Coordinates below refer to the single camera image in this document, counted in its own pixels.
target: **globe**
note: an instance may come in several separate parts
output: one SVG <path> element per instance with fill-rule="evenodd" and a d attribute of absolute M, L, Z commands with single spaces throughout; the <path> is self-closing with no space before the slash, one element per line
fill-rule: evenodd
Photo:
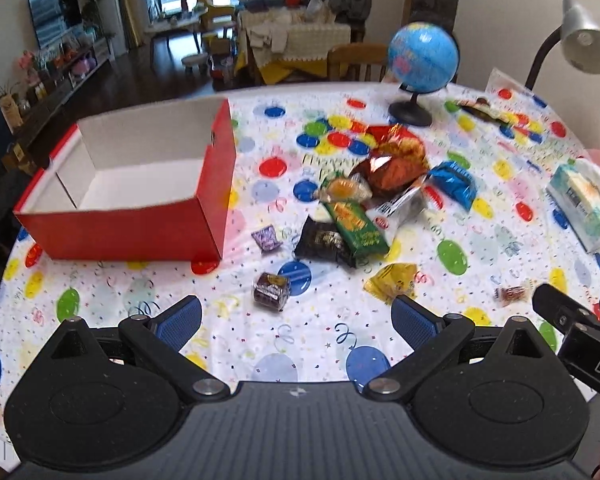
<path fill-rule="evenodd" d="M 401 28 L 389 45 L 389 68 L 407 90 L 427 94 L 444 88 L 458 70 L 456 42 L 432 23 Z"/>

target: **black snack package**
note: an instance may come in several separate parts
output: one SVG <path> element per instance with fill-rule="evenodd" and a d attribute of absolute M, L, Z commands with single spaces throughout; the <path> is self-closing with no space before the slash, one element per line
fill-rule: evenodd
<path fill-rule="evenodd" d="M 263 272 L 253 282 L 252 291 L 256 303 L 282 312 L 291 294 L 291 282 L 285 276 Z"/>
<path fill-rule="evenodd" d="M 356 259 L 334 222 L 316 222 L 307 217 L 294 251 L 298 259 L 320 258 L 356 268 Z"/>

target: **tissue box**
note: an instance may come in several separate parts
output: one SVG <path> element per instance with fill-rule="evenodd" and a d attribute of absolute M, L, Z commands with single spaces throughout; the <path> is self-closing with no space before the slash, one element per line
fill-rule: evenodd
<path fill-rule="evenodd" d="M 79 121 L 14 209 L 52 258 L 218 261 L 235 164 L 226 99 Z"/>
<path fill-rule="evenodd" d="M 600 194 L 568 164 L 556 170 L 547 190 L 565 213 L 587 252 L 600 248 Z"/>

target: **wooden chair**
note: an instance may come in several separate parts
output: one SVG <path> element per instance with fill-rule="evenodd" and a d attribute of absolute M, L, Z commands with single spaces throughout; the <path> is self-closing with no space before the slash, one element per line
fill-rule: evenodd
<path fill-rule="evenodd" d="M 203 32 L 215 32 L 222 30 L 222 37 L 226 38 L 227 31 L 232 30 L 235 37 L 237 17 L 234 6 L 215 6 L 211 0 L 196 0 L 199 4 L 205 4 L 206 12 L 200 16 Z"/>
<path fill-rule="evenodd" d="M 350 43 L 334 46 L 327 55 L 329 81 L 359 81 L 360 69 L 366 65 L 365 81 L 371 81 L 372 65 L 379 65 L 380 81 L 386 73 L 387 46 L 378 43 Z M 340 78 L 341 65 L 349 66 L 344 79 Z"/>

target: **blue snack package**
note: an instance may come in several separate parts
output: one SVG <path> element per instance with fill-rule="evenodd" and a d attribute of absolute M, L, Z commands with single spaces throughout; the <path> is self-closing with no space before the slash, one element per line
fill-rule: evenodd
<path fill-rule="evenodd" d="M 467 211 L 471 209 L 478 193 L 475 180 L 465 168 L 456 162 L 446 160 L 429 170 L 429 178 L 435 186 L 454 199 Z"/>

